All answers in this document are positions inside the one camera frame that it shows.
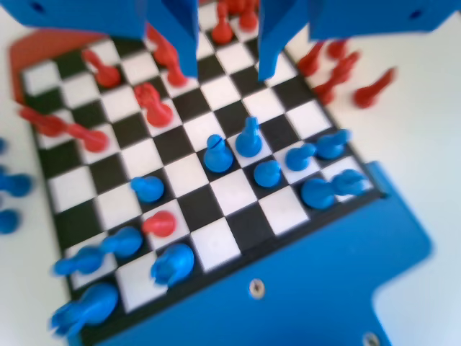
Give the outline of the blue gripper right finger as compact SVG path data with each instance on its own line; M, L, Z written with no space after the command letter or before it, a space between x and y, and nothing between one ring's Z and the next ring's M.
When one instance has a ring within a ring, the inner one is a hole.
M259 79L273 77L286 44L309 26L311 40L363 35L431 32L460 10L460 1L261 1Z

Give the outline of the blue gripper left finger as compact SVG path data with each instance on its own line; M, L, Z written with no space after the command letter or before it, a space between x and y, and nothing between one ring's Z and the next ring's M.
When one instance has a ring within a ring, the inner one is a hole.
M197 76L197 1L3 0L1 5L30 27L141 39L151 25L176 48L183 74Z

